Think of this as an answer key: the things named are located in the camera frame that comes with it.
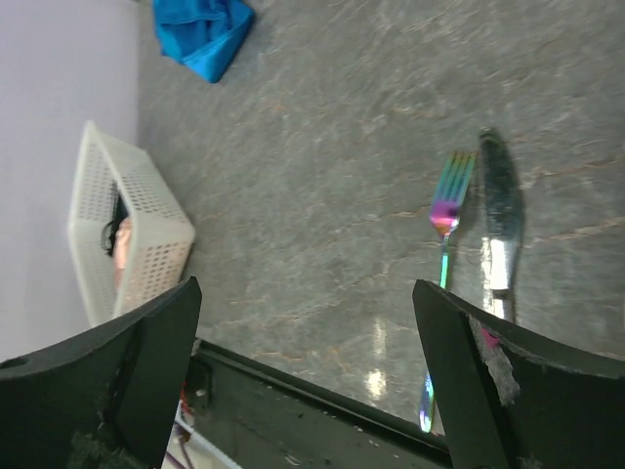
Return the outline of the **blue cloth napkin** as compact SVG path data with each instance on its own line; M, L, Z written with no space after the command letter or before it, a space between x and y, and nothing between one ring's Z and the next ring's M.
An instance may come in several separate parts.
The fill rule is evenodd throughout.
M154 0L155 36L163 56L217 83L256 18L239 0Z

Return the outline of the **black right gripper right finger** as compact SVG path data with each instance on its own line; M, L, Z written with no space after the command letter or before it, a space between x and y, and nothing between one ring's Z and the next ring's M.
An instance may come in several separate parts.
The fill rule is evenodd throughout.
M454 467L623 467L622 360L500 320L427 280L412 301Z

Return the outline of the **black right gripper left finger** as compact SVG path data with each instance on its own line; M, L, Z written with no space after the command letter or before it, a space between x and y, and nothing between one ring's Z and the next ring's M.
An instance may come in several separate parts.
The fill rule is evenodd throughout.
M119 318L2 362L2 467L159 467L201 300L191 277Z

